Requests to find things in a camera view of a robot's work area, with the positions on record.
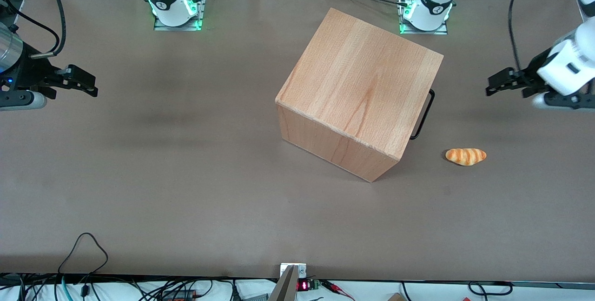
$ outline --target croissant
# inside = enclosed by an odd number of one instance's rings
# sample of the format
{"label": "croissant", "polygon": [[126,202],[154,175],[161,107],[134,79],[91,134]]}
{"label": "croissant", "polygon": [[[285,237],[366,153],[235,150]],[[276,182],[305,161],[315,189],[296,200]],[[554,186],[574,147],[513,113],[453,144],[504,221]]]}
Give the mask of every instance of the croissant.
{"label": "croissant", "polygon": [[478,148],[451,148],[446,151],[446,159],[463,166],[475,165],[485,157],[485,152]]}

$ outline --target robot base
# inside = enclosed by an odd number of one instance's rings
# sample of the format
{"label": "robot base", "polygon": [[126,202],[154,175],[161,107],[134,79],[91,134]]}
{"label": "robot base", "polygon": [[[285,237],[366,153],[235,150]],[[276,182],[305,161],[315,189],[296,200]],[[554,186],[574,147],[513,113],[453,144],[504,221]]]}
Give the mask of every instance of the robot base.
{"label": "robot base", "polygon": [[442,25],[435,30],[420,30],[414,27],[408,19],[405,18],[406,15],[410,15],[412,13],[412,9],[414,7],[414,0],[397,0],[397,2],[404,2],[407,4],[407,7],[398,6],[397,13],[399,15],[399,33],[400,34],[448,34],[448,30],[446,29],[446,20],[448,19],[448,12],[446,13],[446,17],[442,22]]}
{"label": "robot base", "polygon": [[187,8],[191,11],[197,11],[198,13],[192,16],[186,23],[181,26],[166,26],[159,19],[157,19],[155,13],[153,16],[155,17],[155,24],[153,25],[153,30],[156,31],[200,31],[202,29],[202,18],[205,14],[205,0],[196,0],[197,2],[193,2],[192,0],[187,0]]}

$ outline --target green led light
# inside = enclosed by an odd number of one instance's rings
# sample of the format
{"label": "green led light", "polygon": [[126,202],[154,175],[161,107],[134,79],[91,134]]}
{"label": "green led light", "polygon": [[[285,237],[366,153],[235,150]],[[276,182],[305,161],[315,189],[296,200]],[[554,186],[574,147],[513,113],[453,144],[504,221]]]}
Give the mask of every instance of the green led light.
{"label": "green led light", "polygon": [[188,2],[188,0],[183,0],[184,2],[184,6],[186,6],[186,9],[188,10],[188,13],[190,15],[194,15],[195,14],[195,10],[196,10],[196,4],[194,2],[190,3]]}

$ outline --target wooden cube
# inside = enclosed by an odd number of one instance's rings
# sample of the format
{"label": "wooden cube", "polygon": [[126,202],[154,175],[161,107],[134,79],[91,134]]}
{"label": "wooden cube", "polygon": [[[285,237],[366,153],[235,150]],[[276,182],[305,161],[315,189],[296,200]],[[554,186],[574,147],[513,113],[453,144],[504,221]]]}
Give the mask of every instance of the wooden cube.
{"label": "wooden cube", "polygon": [[400,161],[442,57],[331,9],[275,99],[281,135],[374,181]]}

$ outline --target brown table surface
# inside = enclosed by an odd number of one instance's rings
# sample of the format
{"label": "brown table surface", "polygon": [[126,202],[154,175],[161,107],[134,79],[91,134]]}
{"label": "brown table surface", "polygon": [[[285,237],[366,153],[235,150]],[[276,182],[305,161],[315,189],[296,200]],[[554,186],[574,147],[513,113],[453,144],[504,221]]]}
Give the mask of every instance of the brown table surface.
{"label": "brown table surface", "polygon": [[[53,64],[97,77],[0,121],[0,271],[52,272],[83,231],[103,273],[595,281],[595,117],[485,97],[512,66],[509,0],[456,0],[437,97],[403,159],[368,184],[281,139],[274,98],[333,7],[398,32],[372,0],[208,0],[201,32],[154,32],[142,0],[62,0]],[[580,23],[574,0],[517,0],[523,63]],[[54,0],[24,11],[59,30]],[[44,51],[52,37],[26,21]],[[487,160],[453,165],[444,150]],[[86,239],[66,265],[101,262]]]}

